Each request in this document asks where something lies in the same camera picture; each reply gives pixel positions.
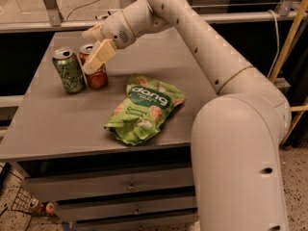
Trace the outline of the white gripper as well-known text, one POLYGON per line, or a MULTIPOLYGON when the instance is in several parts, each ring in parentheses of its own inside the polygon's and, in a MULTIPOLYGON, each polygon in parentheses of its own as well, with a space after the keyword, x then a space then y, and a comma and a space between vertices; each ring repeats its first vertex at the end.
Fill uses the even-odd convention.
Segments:
POLYGON ((88 75, 111 59, 116 54, 116 47, 123 49, 136 41, 123 13, 113 13, 104 20, 103 26, 97 24, 84 31, 82 36, 86 40, 96 41, 83 65, 88 75))

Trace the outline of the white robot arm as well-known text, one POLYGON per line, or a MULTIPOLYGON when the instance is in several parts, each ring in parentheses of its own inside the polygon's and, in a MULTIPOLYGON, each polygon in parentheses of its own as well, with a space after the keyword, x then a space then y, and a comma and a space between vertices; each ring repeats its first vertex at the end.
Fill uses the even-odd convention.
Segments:
POLYGON ((174 27, 217 96, 192 125, 201 231, 289 231, 279 144, 291 124, 282 92, 205 22, 187 0, 138 0, 86 30, 88 70, 147 33, 174 27))

